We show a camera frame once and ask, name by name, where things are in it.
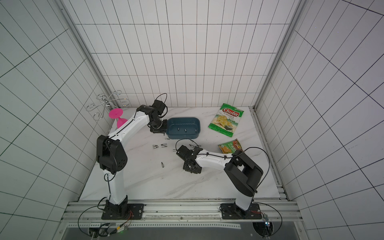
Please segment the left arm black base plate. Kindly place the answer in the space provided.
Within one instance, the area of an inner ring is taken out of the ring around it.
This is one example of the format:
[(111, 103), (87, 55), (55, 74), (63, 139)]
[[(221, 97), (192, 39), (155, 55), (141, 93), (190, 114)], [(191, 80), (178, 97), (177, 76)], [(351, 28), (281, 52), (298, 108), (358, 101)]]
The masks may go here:
[(106, 204), (101, 219), (102, 220), (141, 220), (144, 212), (144, 204)]

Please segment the dark teal plastic storage box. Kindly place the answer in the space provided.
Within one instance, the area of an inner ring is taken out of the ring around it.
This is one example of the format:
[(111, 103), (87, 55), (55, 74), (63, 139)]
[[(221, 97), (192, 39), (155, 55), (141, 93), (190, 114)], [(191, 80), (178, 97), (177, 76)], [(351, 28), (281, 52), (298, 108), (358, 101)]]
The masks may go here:
[(196, 139), (201, 132), (201, 123), (195, 117), (170, 118), (167, 121), (166, 134), (171, 140)]

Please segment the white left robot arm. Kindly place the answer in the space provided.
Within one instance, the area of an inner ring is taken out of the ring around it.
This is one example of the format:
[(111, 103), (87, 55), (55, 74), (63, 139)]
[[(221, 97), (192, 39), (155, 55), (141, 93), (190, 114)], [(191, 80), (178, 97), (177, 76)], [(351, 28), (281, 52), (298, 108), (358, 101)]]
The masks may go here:
[(117, 129), (108, 136), (98, 137), (97, 162), (104, 171), (105, 181), (109, 185), (108, 205), (111, 207), (121, 207), (128, 199), (122, 173), (128, 162), (125, 146), (144, 127), (149, 127), (152, 133), (164, 134), (167, 130), (167, 121), (163, 120), (163, 117), (167, 110), (168, 107), (164, 102), (155, 100), (151, 106), (138, 107), (128, 120), (122, 118), (124, 113), (122, 109), (110, 111), (109, 117), (117, 120)]

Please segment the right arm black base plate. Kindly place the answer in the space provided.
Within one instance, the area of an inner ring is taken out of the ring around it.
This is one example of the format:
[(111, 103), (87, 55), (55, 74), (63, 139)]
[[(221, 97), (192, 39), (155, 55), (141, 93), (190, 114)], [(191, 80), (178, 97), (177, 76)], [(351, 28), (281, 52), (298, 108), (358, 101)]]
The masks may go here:
[(235, 203), (221, 204), (220, 212), (223, 220), (261, 220), (262, 213), (258, 204), (251, 204), (248, 210), (242, 210)]

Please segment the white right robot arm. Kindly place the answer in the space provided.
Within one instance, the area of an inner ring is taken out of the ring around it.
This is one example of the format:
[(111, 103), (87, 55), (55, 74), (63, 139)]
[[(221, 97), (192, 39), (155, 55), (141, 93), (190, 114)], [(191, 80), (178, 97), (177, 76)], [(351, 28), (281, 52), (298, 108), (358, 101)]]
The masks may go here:
[(225, 172), (239, 192), (235, 205), (243, 212), (250, 209), (252, 200), (264, 171), (244, 151), (232, 154), (210, 153), (198, 146), (189, 149), (182, 145), (176, 154), (184, 161), (183, 169), (192, 174), (200, 174), (204, 168)]

